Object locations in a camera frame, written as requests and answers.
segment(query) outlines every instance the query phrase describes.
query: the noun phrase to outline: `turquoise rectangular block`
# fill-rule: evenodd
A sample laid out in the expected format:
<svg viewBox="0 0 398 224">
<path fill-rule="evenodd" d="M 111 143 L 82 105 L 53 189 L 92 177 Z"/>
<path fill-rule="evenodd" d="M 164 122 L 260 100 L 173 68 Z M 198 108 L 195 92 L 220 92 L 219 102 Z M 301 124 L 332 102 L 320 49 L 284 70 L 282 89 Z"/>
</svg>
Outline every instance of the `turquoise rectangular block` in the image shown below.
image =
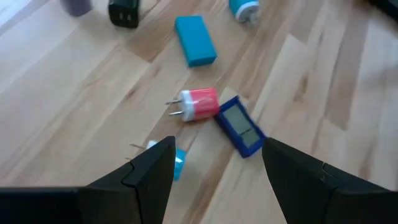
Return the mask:
<svg viewBox="0 0 398 224">
<path fill-rule="evenodd" d="M 188 66 L 208 65 L 217 58 L 202 16 L 179 16 L 175 19 L 175 30 Z"/>
<path fill-rule="evenodd" d="M 174 180 L 180 178 L 186 155 L 187 153 L 184 150 L 179 149 L 177 146 L 175 147 Z"/>
</svg>

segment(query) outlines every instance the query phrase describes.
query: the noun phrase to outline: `wooden floor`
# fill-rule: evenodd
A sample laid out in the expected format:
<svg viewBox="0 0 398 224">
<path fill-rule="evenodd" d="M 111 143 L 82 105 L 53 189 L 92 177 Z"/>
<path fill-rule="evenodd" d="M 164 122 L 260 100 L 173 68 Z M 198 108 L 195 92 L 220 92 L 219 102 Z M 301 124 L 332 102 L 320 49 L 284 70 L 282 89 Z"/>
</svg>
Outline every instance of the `wooden floor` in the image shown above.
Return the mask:
<svg viewBox="0 0 398 224">
<path fill-rule="evenodd" d="M 361 0 L 261 0 L 256 27 L 227 0 L 142 0 L 137 30 L 108 0 L 72 18 L 55 0 L 0 2 L 0 184 L 83 185 L 150 139 L 188 151 L 164 223 L 285 223 L 261 153 L 242 159 L 213 120 L 164 103 L 239 94 L 268 135 L 398 189 L 398 29 Z M 176 16 L 203 14 L 218 58 L 187 68 Z"/>
</svg>

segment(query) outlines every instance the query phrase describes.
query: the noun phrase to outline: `electronic device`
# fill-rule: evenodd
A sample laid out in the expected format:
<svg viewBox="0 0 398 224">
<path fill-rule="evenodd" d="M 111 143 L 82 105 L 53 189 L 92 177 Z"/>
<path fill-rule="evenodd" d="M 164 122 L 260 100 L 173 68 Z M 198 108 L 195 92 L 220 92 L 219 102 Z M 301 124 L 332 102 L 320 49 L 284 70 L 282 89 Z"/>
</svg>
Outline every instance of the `electronic device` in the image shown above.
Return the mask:
<svg viewBox="0 0 398 224">
<path fill-rule="evenodd" d="M 166 137 L 86 187 L 0 188 L 0 223 L 161 224 L 174 161 Z"/>
<path fill-rule="evenodd" d="M 157 144 L 156 140 L 149 140 L 146 149 L 149 149 L 156 144 Z M 184 168 L 186 155 L 187 152 L 179 149 L 178 146 L 175 147 L 174 180 L 179 180 L 180 178 L 181 171 Z"/>
<path fill-rule="evenodd" d="M 167 102 L 166 105 L 178 103 L 180 111 L 169 115 L 181 115 L 183 121 L 193 121 L 216 115 L 220 109 L 217 91 L 214 88 L 197 90 L 182 90 L 177 100 Z"/>
<path fill-rule="evenodd" d="M 137 28 L 139 23 L 139 0 L 110 0 L 109 18 L 115 26 Z"/>
<path fill-rule="evenodd" d="M 398 223 L 398 192 L 392 192 L 275 139 L 262 159 L 288 224 Z"/>
<path fill-rule="evenodd" d="M 229 0 L 229 9 L 239 22 L 255 23 L 259 10 L 258 0 Z"/>
<path fill-rule="evenodd" d="M 243 158 L 262 147 L 266 136 L 250 118 L 239 96 L 221 105 L 214 118 Z"/>
<path fill-rule="evenodd" d="M 398 22 L 398 0 L 369 0 L 369 2 Z"/>
<path fill-rule="evenodd" d="M 398 192 L 272 138 L 262 159 L 288 224 L 398 223 Z M 174 161 L 167 137 L 86 187 L 2 188 L 0 223 L 161 224 Z"/>
</svg>

